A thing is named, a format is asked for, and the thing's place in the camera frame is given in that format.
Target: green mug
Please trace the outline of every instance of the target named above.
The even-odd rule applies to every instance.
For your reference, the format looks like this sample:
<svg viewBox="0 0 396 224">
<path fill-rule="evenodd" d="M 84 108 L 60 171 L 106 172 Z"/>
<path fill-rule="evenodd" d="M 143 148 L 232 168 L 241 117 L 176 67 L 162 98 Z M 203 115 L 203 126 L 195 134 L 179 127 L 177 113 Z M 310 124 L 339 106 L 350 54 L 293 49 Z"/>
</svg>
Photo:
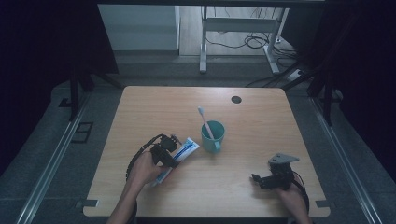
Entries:
<svg viewBox="0 0 396 224">
<path fill-rule="evenodd" d="M 209 125 L 209 128 L 212 131 L 213 137 L 215 139 L 210 138 L 206 126 L 202 125 L 201 128 L 202 145 L 204 149 L 208 152 L 219 153 L 221 151 L 221 142 L 224 138 L 225 128 L 220 122 L 216 120 L 210 120 L 207 122 L 207 124 Z"/>
</svg>

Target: wooden table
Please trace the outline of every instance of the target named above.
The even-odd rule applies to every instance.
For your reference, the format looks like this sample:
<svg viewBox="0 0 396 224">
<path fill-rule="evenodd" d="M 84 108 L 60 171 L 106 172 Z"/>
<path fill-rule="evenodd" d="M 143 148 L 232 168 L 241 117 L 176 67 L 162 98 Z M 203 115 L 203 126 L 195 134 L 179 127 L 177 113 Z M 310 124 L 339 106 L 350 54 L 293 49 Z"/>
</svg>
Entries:
<svg viewBox="0 0 396 224">
<path fill-rule="evenodd" d="M 232 102 L 233 96 L 242 99 Z M 125 171 L 136 151 L 159 133 L 190 137 L 201 145 L 202 118 L 220 120 L 226 134 L 220 154 L 202 147 L 157 187 L 138 196 L 139 217 L 288 217 L 276 194 L 260 189 L 251 174 L 271 175 L 268 160 L 277 152 L 300 158 L 299 173 L 310 198 L 312 217 L 326 217 L 317 174 L 281 89 L 127 87 L 110 129 L 88 200 L 86 216 L 110 216 L 125 184 Z"/>
</svg>

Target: white wall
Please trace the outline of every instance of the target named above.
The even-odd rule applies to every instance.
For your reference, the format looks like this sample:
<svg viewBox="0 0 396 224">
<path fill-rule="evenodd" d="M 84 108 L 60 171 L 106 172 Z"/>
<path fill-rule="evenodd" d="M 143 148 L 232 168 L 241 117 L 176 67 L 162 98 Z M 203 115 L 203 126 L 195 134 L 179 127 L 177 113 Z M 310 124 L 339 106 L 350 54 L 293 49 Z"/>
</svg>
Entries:
<svg viewBox="0 0 396 224">
<path fill-rule="evenodd" d="M 113 50 L 178 49 L 179 6 L 98 7 Z"/>
</svg>

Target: cup handle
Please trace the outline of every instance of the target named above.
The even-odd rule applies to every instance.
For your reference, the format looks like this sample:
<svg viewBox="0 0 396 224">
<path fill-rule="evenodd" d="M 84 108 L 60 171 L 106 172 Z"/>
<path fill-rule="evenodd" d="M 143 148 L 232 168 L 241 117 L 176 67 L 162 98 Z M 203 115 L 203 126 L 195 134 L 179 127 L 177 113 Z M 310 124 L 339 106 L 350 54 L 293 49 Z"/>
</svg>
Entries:
<svg viewBox="0 0 396 224">
<path fill-rule="evenodd" d="M 220 142 L 216 141 L 216 142 L 215 142 L 215 146 L 216 146 L 216 151 L 220 151 L 220 150 L 221 150 L 221 144 L 220 144 Z"/>
</svg>

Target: toothbrush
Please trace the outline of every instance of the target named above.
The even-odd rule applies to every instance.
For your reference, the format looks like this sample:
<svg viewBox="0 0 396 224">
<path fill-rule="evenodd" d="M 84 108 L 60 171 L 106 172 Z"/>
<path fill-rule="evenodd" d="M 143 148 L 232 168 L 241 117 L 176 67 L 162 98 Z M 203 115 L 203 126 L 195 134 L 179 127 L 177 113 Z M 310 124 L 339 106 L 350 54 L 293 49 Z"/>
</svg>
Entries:
<svg viewBox="0 0 396 224">
<path fill-rule="evenodd" d="M 205 120 L 205 117 L 204 117 L 204 109 L 201 108 L 200 106 L 198 106 L 198 111 L 199 111 L 199 113 L 201 114 L 202 119 L 204 120 L 204 125 L 205 125 L 205 127 L 206 127 L 206 129 L 207 129 L 207 132 L 209 133 L 210 138 L 211 138 L 212 140 L 214 140 L 215 137 L 213 136 L 213 133 L 212 133 L 212 131 L 210 130 L 209 125 L 207 124 L 207 122 L 206 122 L 206 120 Z"/>
</svg>

